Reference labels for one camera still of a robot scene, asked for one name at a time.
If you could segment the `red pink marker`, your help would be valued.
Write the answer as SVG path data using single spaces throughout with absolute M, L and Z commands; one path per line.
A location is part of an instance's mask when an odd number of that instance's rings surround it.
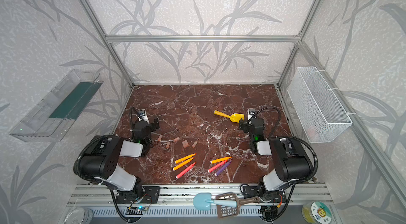
M 191 170 L 194 166 L 196 165 L 196 162 L 194 162 L 193 164 L 191 164 L 190 166 L 188 166 L 187 168 L 185 168 L 183 171 L 181 171 L 177 176 L 176 179 L 181 178 L 182 176 L 184 176 L 189 170 Z

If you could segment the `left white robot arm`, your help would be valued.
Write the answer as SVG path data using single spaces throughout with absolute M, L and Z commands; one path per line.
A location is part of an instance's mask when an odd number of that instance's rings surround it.
M 113 200 L 119 204 L 156 204 L 160 188 L 144 188 L 139 177 L 128 173 L 118 163 L 120 157 L 146 157 L 152 147 L 152 132 L 159 128 L 157 118 L 153 123 L 141 119 L 132 125 L 130 139 L 115 135 L 95 136 L 77 157 L 74 173 L 88 182 L 107 186 L 117 194 Z

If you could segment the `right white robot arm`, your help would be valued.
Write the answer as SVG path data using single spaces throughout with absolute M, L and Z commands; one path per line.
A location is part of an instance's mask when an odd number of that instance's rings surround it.
M 263 176 L 256 187 L 240 186 L 245 198 L 259 197 L 264 202 L 280 199 L 284 191 L 311 180 L 317 173 L 319 161 L 309 143 L 295 136 L 265 137 L 262 118 L 240 119 L 240 130 L 250 137 L 250 150 L 257 155 L 271 156 L 274 169 Z

